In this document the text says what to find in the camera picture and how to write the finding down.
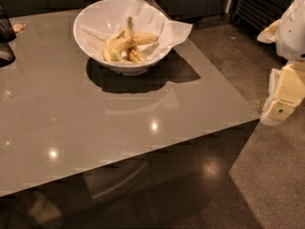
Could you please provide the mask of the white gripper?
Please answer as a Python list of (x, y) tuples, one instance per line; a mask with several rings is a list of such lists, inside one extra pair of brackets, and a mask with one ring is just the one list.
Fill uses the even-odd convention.
[(281, 70), (272, 69), (269, 97), (262, 109), (260, 122), (274, 126), (284, 122), (305, 99), (305, 0), (294, 0), (282, 14), (264, 29), (257, 40), (276, 44), (276, 53), (289, 62)]

